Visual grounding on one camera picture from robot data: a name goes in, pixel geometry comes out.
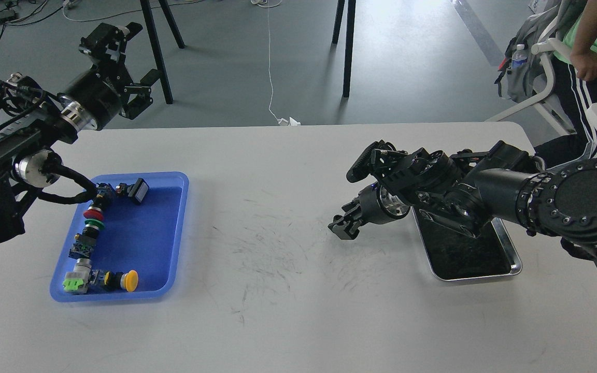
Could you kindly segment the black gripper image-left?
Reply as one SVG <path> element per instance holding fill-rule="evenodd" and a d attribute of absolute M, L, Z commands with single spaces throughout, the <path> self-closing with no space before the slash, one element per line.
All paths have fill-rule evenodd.
<path fill-rule="evenodd" d="M 123 78 L 126 44 L 142 30 L 139 23 L 126 26 L 100 23 L 89 36 L 81 38 L 79 51 L 89 57 L 92 68 L 100 74 Z M 58 94 L 63 106 L 61 116 L 75 130 L 100 131 L 118 114 L 134 120 L 151 106 L 152 85 L 161 77 L 158 70 L 149 70 L 139 83 L 125 85 L 120 95 L 95 70 L 80 74 Z"/>

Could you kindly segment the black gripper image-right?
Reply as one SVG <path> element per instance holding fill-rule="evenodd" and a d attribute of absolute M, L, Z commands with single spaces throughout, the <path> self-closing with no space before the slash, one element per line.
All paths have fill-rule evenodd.
<path fill-rule="evenodd" d="M 410 205 L 381 185 L 367 185 L 359 191 L 358 200 L 342 206 L 342 214 L 333 217 L 329 230 L 339 239 L 356 239 L 360 227 L 367 224 L 386 224 L 406 217 Z"/>

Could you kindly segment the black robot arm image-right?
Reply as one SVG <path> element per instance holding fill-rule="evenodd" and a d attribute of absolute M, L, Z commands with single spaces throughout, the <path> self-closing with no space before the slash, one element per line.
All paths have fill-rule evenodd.
<path fill-rule="evenodd" d="M 356 239 L 360 227 L 418 217 L 471 239 L 493 218 L 524 227 L 529 236 L 560 237 L 573 257 L 597 266 L 597 158 L 545 169 L 543 159 L 503 141 L 489 151 L 454 155 L 397 150 L 386 141 L 370 144 L 346 177 L 375 182 L 342 206 L 329 229 Z"/>

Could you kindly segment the person's hand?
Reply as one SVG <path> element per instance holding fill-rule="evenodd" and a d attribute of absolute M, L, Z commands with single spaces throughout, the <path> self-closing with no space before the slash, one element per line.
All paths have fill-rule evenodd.
<path fill-rule="evenodd" d="M 573 49 L 570 61 L 576 72 L 576 78 L 585 82 L 592 82 L 597 78 L 597 53 L 590 49 Z"/>

